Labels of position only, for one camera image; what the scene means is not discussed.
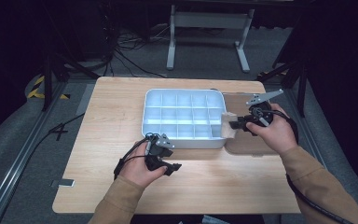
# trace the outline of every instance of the metal stand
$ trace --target metal stand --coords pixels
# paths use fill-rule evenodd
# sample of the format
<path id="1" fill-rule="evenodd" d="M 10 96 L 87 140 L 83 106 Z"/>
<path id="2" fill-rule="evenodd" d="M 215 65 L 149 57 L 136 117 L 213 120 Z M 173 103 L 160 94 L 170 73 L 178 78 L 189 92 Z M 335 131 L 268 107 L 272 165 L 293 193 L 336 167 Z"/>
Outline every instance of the metal stand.
<path id="1" fill-rule="evenodd" d="M 204 28 L 224 28 L 224 29 L 242 29 L 240 41 L 235 42 L 238 57 L 241 62 L 242 71 L 249 73 L 250 68 L 246 60 L 243 46 L 249 28 L 252 23 L 254 10 L 249 10 L 248 14 L 224 14 L 224 13 L 201 13 L 201 12 L 177 12 L 175 6 L 171 7 L 170 21 L 170 46 L 168 49 L 167 69 L 173 70 L 175 59 L 175 28 L 176 27 L 204 27 Z"/>

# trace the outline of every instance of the tan sleeve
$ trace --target tan sleeve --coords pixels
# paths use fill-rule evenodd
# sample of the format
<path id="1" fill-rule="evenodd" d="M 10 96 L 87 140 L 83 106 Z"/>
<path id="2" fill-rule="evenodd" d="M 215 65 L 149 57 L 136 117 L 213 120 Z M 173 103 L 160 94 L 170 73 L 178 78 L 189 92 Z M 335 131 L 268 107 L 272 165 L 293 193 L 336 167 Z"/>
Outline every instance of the tan sleeve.
<path id="1" fill-rule="evenodd" d="M 358 223 L 358 204 L 339 181 L 302 147 L 285 152 L 282 162 L 292 182 L 314 203 L 325 210 Z M 298 206 L 308 223 L 336 223 L 297 198 Z"/>
<path id="2" fill-rule="evenodd" d="M 130 223 L 144 190 L 119 175 L 97 205 L 89 224 Z"/>

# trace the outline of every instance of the wire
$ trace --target wire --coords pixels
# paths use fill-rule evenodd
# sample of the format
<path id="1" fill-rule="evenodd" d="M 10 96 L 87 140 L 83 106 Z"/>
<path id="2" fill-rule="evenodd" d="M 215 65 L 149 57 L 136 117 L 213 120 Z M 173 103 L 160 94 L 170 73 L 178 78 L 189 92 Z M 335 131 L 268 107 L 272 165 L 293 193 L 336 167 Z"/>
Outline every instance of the wire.
<path id="1" fill-rule="evenodd" d="M 126 64 L 124 64 L 124 62 L 121 59 L 119 59 L 118 57 L 116 57 L 116 58 L 123 64 L 124 67 L 126 67 L 130 71 L 130 73 L 133 77 L 137 77 L 136 75 L 133 74 L 133 72 L 130 70 L 130 68 Z"/>
<path id="2" fill-rule="evenodd" d="M 146 157 L 146 155 L 130 157 L 130 158 L 126 159 L 126 160 L 124 161 L 124 163 L 126 163 L 127 161 L 130 161 L 130 160 L 136 159 L 136 158 L 141 158 L 141 157 Z"/>
<path id="3" fill-rule="evenodd" d="M 292 180 L 290 179 L 289 175 L 286 175 L 286 179 L 287 179 L 287 183 L 289 184 L 289 187 L 292 189 L 292 191 L 295 193 L 295 195 L 304 203 L 306 203 L 307 205 L 309 205 L 311 208 L 315 209 L 316 211 L 322 213 L 323 215 L 330 217 L 331 219 L 335 220 L 338 223 L 342 223 L 342 224 L 352 224 L 350 221 L 348 221 L 345 218 L 339 217 L 327 210 L 325 210 L 324 208 L 322 208 L 321 206 L 319 206 L 317 203 L 314 203 L 313 201 L 311 201 L 309 198 L 307 198 L 304 194 L 302 194 L 297 188 L 296 186 L 293 184 Z"/>
<path id="4" fill-rule="evenodd" d="M 151 74 L 151 75 L 155 75 L 155 76 L 158 76 L 158 77 L 165 77 L 161 74 L 157 74 L 157 73 L 153 73 L 153 72 L 149 72 L 149 71 L 146 71 L 144 70 L 142 67 L 140 67 L 138 64 L 134 63 L 133 61 L 131 61 L 129 58 L 127 58 L 120 50 L 117 50 L 115 49 L 115 52 L 117 52 L 121 57 L 123 57 L 125 60 L 127 60 L 128 62 L 132 63 L 135 67 L 141 69 L 141 71 L 147 73 L 147 74 Z"/>

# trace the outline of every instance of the white plastic tray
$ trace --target white plastic tray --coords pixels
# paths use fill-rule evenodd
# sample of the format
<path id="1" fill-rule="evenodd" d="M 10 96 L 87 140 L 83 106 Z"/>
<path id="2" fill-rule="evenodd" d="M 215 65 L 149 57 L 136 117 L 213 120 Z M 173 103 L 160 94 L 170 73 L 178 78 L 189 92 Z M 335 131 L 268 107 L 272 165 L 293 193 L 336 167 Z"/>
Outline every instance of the white plastic tray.
<path id="1" fill-rule="evenodd" d="M 221 148 L 224 97 L 214 90 L 153 89 L 145 97 L 142 134 L 167 134 L 175 148 Z"/>

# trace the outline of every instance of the table top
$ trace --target table top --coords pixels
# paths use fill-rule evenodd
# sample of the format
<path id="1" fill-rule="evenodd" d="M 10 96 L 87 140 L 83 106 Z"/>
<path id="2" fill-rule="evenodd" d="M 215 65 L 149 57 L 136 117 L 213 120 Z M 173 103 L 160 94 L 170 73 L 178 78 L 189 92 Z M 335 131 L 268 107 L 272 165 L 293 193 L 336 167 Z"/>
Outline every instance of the table top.
<path id="1" fill-rule="evenodd" d="M 118 160 L 143 139 L 150 89 L 265 92 L 256 81 L 100 77 L 62 177 L 74 179 L 75 185 L 58 189 L 56 213 L 94 212 L 114 180 Z M 249 141 L 255 138 L 250 135 Z M 299 213 L 279 156 L 232 155 L 224 148 L 175 149 L 164 160 L 183 165 L 145 190 L 137 214 Z"/>

